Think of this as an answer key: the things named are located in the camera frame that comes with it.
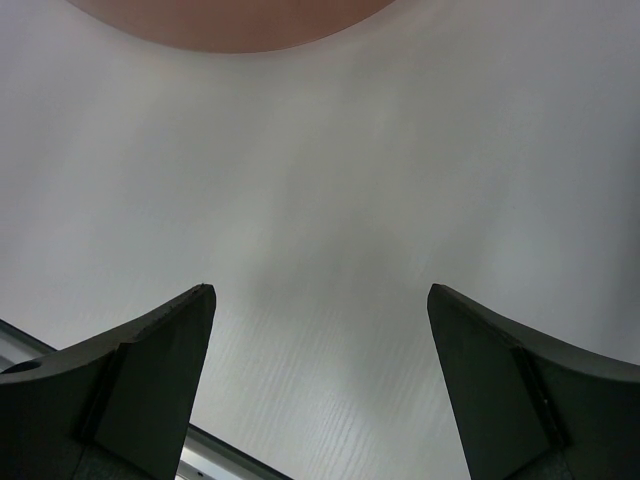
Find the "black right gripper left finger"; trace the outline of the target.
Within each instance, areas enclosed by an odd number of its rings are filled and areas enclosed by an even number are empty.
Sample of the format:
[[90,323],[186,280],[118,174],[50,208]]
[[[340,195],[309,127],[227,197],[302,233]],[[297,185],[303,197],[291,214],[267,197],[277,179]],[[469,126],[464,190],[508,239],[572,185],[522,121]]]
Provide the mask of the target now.
[[201,284],[1,374],[4,479],[175,477],[211,335]]

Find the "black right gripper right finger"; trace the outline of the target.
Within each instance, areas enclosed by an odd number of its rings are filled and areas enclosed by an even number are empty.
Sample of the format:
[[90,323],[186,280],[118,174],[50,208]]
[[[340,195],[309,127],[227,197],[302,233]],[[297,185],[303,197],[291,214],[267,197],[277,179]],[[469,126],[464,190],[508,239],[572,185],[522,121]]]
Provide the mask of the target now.
[[638,366],[444,285],[431,287],[427,312],[472,478],[638,478]]

